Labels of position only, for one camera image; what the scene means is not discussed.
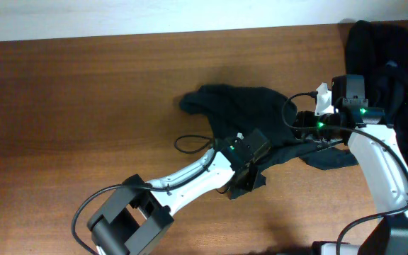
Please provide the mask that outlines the black t-shirt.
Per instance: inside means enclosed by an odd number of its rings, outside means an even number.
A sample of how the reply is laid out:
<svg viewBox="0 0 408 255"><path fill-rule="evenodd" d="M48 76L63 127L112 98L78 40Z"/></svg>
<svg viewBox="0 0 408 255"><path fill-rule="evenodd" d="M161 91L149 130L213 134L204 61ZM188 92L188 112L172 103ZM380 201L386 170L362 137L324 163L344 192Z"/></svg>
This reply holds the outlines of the black t-shirt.
<svg viewBox="0 0 408 255"><path fill-rule="evenodd" d="M293 124L297 106L289 103L285 112L281 113L286 100L283 94L265 87L207 84L185 94L179 101L179 107L188 114L206 116L217 139L232 137L239 132L248 135L254 129L260 129L271 141L272 148L256 163L255 189L266 184L262 171L296 157L320 170L358 164L350 151L337 149L331 142L305 142L296 138L283 119L289 125Z"/></svg>

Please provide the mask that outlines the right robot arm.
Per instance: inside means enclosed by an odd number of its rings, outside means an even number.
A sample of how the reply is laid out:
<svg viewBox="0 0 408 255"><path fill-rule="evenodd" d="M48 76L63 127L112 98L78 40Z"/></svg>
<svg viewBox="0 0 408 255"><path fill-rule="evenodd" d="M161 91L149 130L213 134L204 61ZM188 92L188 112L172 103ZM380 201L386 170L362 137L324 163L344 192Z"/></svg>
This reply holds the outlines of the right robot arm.
<svg viewBox="0 0 408 255"><path fill-rule="evenodd" d="M336 76L309 95L316 108L299 112L292 130L342 140L360 165L376 208L349 223L335 242L314 242L313 254L408 254L408 166L384 110L368 105L359 75Z"/></svg>

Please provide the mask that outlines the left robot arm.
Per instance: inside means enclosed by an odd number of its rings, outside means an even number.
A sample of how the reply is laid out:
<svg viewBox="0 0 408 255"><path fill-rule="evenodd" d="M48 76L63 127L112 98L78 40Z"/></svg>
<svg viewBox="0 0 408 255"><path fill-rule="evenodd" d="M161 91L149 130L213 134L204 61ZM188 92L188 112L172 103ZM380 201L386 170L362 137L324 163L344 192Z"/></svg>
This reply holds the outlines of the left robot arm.
<svg viewBox="0 0 408 255"><path fill-rule="evenodd" d="M131 176L87 222L97 254L149 254L174 223L174 215L201 195L252 191L255 163L271 142L258 129L214 145L199 160L162 178Z"/></svg>

